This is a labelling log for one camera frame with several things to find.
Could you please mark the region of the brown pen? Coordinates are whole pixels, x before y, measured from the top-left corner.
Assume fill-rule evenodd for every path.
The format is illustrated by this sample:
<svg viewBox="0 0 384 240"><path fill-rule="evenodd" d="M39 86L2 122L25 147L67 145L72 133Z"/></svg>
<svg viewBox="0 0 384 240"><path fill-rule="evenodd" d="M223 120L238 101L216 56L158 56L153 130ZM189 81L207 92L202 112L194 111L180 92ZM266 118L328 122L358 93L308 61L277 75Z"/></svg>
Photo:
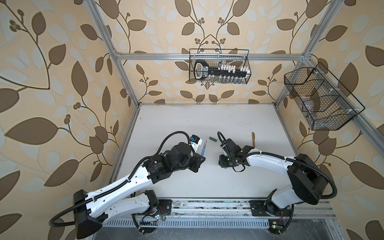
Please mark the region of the brown pen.
<svg viewBox="0 0 384 240"><path fill-rule="evenodd" d="M256 147L256 135L254 132L252 132L252 143L253 143L253 148Z"/></svg>

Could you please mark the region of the blue pen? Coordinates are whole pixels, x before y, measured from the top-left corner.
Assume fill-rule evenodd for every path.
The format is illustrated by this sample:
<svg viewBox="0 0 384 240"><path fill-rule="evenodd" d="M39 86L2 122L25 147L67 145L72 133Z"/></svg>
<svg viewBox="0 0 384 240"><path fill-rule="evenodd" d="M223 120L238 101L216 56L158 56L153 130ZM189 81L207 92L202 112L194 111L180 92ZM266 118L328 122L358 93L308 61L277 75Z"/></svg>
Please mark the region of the blue pen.
<svg viewBox="0 0 384 240"><path fill-rule="evenodd" d="M207 141L205 141L204 145L203 145L203 149L202 149L202 153L201 153L201 156L204 157L204 154L205 154L205 150L206 150L206 146L207 146Z"/></svg>

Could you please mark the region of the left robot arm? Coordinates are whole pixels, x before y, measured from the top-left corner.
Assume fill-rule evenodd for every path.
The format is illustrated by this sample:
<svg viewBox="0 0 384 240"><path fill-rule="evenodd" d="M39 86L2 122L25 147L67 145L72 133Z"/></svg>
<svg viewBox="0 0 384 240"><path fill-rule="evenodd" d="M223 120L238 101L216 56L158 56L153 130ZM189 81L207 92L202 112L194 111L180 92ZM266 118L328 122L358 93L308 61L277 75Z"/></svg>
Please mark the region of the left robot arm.
<svg viewBox="0 0 384 240"><path fill-rule="evenodd" d="M99 190L77 191L73 206L55 215L49 221L50 227L75 226L76 238L85 239L122 215L155 214L160 203L155 192L147 188L177 171L197 173L205 161L197 153L203 141L196 135L187 139L169 151L157 150L154 155L144 157L129 175Z"/></svg>

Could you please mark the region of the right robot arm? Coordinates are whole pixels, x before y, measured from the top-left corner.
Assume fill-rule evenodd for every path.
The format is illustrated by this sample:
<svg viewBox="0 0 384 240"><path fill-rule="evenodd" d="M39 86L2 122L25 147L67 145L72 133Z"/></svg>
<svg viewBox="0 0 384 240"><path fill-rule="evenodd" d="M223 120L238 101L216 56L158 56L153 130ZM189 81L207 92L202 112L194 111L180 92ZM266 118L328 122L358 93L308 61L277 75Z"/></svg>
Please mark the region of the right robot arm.
<svg viewBox="0 0 384 240"><path fill-rule="evenodd" d="M218 132L218 139L224 151L219 158L220 167L258 167L280 174L290 181L285 188L272 190L263 202L251 202L251 207L269 216L283 218L284 211L289 211L288 221L284 225L273 223L269 227L272 235L281 235L288 229L294 216L295 205L317 205L320 200L332 199L338 193L332 178L305 154L286 157L259 151L251 146L240 148L232 139L226 139L221 132Z"/></svg>

